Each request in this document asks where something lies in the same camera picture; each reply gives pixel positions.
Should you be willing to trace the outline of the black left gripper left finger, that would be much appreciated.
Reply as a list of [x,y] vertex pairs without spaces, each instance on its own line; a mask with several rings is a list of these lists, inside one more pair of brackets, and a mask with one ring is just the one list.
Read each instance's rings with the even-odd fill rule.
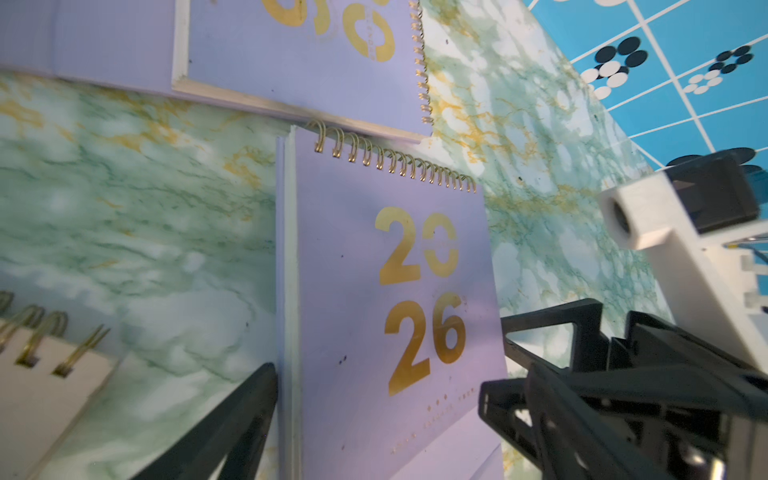
[[278,400],[278,375],[265,363],[136,479],[253,479]]

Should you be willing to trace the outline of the pink calendar left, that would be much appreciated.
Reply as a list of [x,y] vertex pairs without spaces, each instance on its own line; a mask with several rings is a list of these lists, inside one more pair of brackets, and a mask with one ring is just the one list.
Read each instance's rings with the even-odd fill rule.
[[1,293],[1,477],[36,479],[113,374],[96,350],[100,325],[79,344],[64,339],[69,317],[30,304],[10,314]]

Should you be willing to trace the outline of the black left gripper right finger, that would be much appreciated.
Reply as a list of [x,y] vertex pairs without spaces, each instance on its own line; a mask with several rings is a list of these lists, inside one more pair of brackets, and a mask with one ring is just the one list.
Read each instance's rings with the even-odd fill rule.
[[525,380],[536,447],[545,479],[669,479],[619,438],[562,378],[533,365]]

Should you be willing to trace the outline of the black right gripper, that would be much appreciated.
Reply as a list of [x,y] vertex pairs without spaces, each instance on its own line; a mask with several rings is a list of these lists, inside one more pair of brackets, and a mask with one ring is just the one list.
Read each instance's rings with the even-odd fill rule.
[[[567,386],[621,438],[677,479],[766,478],[766,374],[635,311],[627,316],[624,338],[613,338],[609,346],[600,330],[602,311],[601,302],[587,298],[503,317],[505,355],[525,369],[541,363],[555,372],[589,372],[567,375]],[[573,326],[565,368],[507,338],[564,324]],[[515,414],[528,410],[524,386],[522,378],[483,382],[478,414],[539,465],[533,428]]]

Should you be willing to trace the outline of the purple calendar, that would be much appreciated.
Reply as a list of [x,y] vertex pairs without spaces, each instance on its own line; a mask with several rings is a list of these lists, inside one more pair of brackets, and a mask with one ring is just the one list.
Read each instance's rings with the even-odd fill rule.
[[284,479],[499,479],[507,375],[473,178],[313,121],[277,148]]
[[375,137],[433,132],[417,1],[5,1],[1,65]]

